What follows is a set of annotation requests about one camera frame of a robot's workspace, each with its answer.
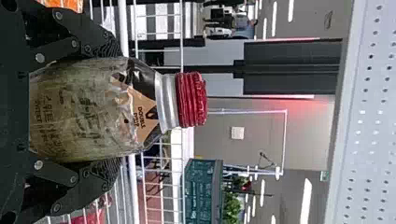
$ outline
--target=white wall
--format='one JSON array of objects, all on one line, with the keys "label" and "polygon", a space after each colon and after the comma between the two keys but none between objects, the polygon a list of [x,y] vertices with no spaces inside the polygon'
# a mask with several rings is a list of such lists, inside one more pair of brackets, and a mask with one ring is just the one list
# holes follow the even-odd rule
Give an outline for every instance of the white wall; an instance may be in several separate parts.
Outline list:
[{"label": "white wall", "polygon": [[[209,108],[288,109],[286,169],[326,170],[334,99],[315,100],[209,99]],[[281,162],[284,120],[276,115],[209,115],[195,128],[195,155],[225,163],[255,165],[259,150]],[[232,126],[245,127],[245,139],[231,139]]]},{"label": "white wall", "polygon": [[[276,36],[329,37],[347,36],[351,15],[351,0],[294,0],[292,22],[288,22],[289,0],[262,0],[258,38],[262,38],[262,21],[267,18],[267,38],[271,36],[273,4],[277,1]],[[325,18],[332,11],[332,26],[325,28]]]}]

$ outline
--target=metal rod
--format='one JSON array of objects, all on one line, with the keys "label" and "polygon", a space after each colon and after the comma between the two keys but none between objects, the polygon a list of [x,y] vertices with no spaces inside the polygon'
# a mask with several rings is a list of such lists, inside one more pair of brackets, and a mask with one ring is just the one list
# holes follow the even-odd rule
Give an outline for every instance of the metal rod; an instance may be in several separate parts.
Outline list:
[{"label": "metal rod", "polygon": [[156,53],[156,52],[179,52],[179,49],[141,49],[140,52]]},{"label": "metal rod", "polygon": [[139,33],[139,35],[179,35],[179,32],[163,32],[163,33]]},{"label": "metal rod", "polygon": [[226,109],[226,108],[209,108],[208,114],[213,115],[243,115],[243,114],[285,114],[288,110],[244,110],[244,109]]},{"label": "metal rod", "polygon": [[[160,166],[163,168],[163,139],[160,138]],[[163,197],[163,181],[160,182],[160,198],[161,198],[161,221],[165,220],[165,215],[163,212],[163,200],[165,199]]]},{"label": "metal rod", "polygon": [[[160,186],[159,183],[150,183],[146,182],[147,185],[155,185],[155,186]],[[164,187],[180,187],[180,185],[171,185],[171,184],[163,184]]]},{"label": "metal rod", "polygon": [[108,204],[108,193],[105,194],[105,199],[106,199],[106,218],[107,218],[107,224],[111,224],[110,220],[110,209],[109,209],[109,204]]},{"label": "metal rod", "polygon": [[181,146],[181,144],[180,143],[162,143],[163,144],[163,146]]},{"label": "metal rod", "polygon": [[137,31],[136,31],[136,25],[137,25],[137,15],[136,15],[136,0],[134,0],[134,50],[135,50],[135,57],[136,59],[139,59],[139,43],[137,40]]},{"label": "metal rod", "polygon": [[117,211],[117,224],[120,224],[120,206],[119,206],[119,178],[117,178],[116,183],[114,183],[114,197],[116,199],[116,211]]},{"label": "metal rod", "polygon": [[163,224],[178,224],[181,222],[171,222],[171,221],[159,221],[159,220],[149,220],[148,222],[156,222],[156,223],[163,223]]},{"label": "metal rod", "polygon": [[92,6],[92,0],[90,0],[90,15],[91,15],[91,20],[93,21],[93,6]]},{"label": "metal rod", "polygon": [[157,159],[157,160],[182,160],[182,158],[170,158],[170,157],[149,157],[149,156],[145,156],[145,159]]},{"label": "metal rod", "polygon": [[176,17],[180,16],[180,14],[163,14],[163,15],[145,15],[145,16],[137,16],[137,18],[156,18],[156,17]]},{"label": "metal rod", "polygon": [[[110,0],[109,4],[110,4],[110,18],[114,18],[113,0]],[[113,33],[113,35],[116,35],[115,23],[116,23],[115,21],[111,22],[111,32]]]},{"label": "metal rod", "polygon": [[181,66],[151,66],[150,68],[152,68],[152,69],[159,69],[159,68],[162,68],[162,69],[181,69]]},{"label": "metal rod", "polygon": [[164,198],[164,199],[182,200],[182,198],[174,198],[174,197],[166,197],[166,196],[157,196],[157,195],[146,195],[146,198]]},{"label": "metal rod", "polygon": [[126,167],[125,157],[122,158],[122,166],[120,168],[120,175],[121,175],[121,191],[122,191],[122,201],[123,201],[123,208],[124,208],[124,221],[127,223],[126,219],[126,197],[125,197],[125,183],[124,183],[124,167]]},{"label": "metal rod", "polygon": [[[182,144],[184,142],[184,138],[183,138],[184,132],[185,132],[185,130],[181,131],[181,143]],[[183,158],[183,160],[181,160],[181,192],[182,192],[181,198],[182,198],[182,207],[183,207],[183,223],[186,223],[186,213],[185,213],[185,211],[186,211],[186,191],[185,191],[185,186],[184,186],[186,180],[184,179],[185,175],[184,175],[184,148],[183,148],[183,145],[181,146],[181,158]]]},{"label": "metal rod", "polygon": [[[159,208],[150,208],[148,207],[147,210],[149,211],[156,211],[156,212],[161,212],[162,210]],[[164,212],[171,212],[171,213],[183,213],[183,211],[177,211],[177,210],[168,210],[168,209],[163,209]]]},{"label": "metal rod", "polygon": [[145,205],[145,223],[148,224],[148,202],[146,200],[146,168],[145,168],[145,162],[143,160],[144,154],[143,152],[140,154],[140,160],[142,164],[142,180],[143,180],[143,202]]},{"label": "metal rod", "polygon": [[283,170],[285,169],[285,153],[286,153],[286,133],[288,129],[288,110],[285,111],[285,121],[283,126],[283,145],[282,145],[282,170],[280,171],[280,175],[283,175]]},{"label": "metal rod", "polygon": [[[183,39],[184,39],[184,24],[183,24],[183,0],[179,0],[180,3],[180,72],[184,72],[184,49],[183,49]],[[183,216],[183,223],[186,223],[186,217]]]},{"label": "metal rod", "polygon": [[85,208],[82,208],[82,215],[84,216],[84,224],[88,224],[87,211],[85,210]]},{"label": "metal rod", "polygon": [[119,19],[120,19],[120,45],[121,45],[122,55],[125,57],[129,57],[126,0],[118,0],[118,3],[119,3]]},{"label": "metal rod", "polygon": [[99,218],[99,200],[95,200],[95,214],[96,214],[96,222],[100,223],[100,218]]},{"label": "metal rod", "polygon": [[100,11],[102,14],[102,24],[105,22],[105,7],[103,6],[103,0],[100,0]]},{"label": "metal rod", "polygon": [[134,212],[134,223],[140,223],[139,216],[139,196],[137,193],[137,173],[136,173],[136,157],[135,154],[128,156],[129,162],[129,178],[131,180],[131,192],[132,192],[132,205]]},{"label": "metal rod", "polygon": [[181,171],[170,171],[170,170],[164,170],[164,169],[158,169],[158,170],[153,170],[153,169],[145,169],[146,172],[157,172],[157,173],[168,173],[168,174],[172,174],[172,173],[182,173]]}]

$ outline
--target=red jar lid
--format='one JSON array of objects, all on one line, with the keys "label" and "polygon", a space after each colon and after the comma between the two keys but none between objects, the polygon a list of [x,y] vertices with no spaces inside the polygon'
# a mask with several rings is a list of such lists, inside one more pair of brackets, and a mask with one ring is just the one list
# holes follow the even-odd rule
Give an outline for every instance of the red jar lid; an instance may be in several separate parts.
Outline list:
[{"label": "red jar lid", "polygon": [[207,97],[201,74],[176,74],[176,93],[180,127],[204,125],[207,118]]}]

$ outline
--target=screw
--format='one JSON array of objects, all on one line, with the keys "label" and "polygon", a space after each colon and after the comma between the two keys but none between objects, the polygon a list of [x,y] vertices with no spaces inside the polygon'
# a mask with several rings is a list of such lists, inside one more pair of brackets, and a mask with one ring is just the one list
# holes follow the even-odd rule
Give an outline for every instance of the screw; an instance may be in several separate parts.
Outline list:
[{"label": "screw", "polygon": [[78,42],[76,40],[72,40],[72,47],[76,48],[78,46]]},{"label": "screw", "polygon": [[70,183],[76,183],[76,181],[77,181],[77,178],[75,176],[72,176],[70,178]]},{"label": "screw", "polygon": [[35,162],[35,169],[36,170],[41,170],[41,168],[43,168],[43,165],[44,165],[43,161],[36,161]]},{"label": "screw", "polygon": [[60,13],[60,12],[55,12],[55,17],[56,17],[56,19],[58,19],[60,21],[61,19],[64,18],[64,15],[62,15],[62,13]]},{"label": "screw", "polygon": [[86,45],[86,46],[84,47],[84,49],[85,49],[85,51],[87,51],[87,52],[91,52],[91,46],[89,46],[89,45]]},{"label": "screw", "polygon": [[107,183],[102,185],[102,191],[108,191]]},{"label": "screw", "polygon": [[90,171],[85,170],[84,172],[82,172],[82,176],[84,176],[84,178],[87,178],[88,176],[90,176]]},{"label": "screw", "polygon": [[59,203],[56,203],[55,205],[53,205],[52,211],[53,211],[54,213],[57,213],[57,212],[59,212],[60,210],[61,210],[61,205],[60,205]]},{"label": "screw", "polygon": [[44,61],[46,61],[46,57],[45,57],[44,54],[42,54],[42,53],[37,53],[37,54],[35,55],[35,60],[36,60],[38,63],[43,63]]}]

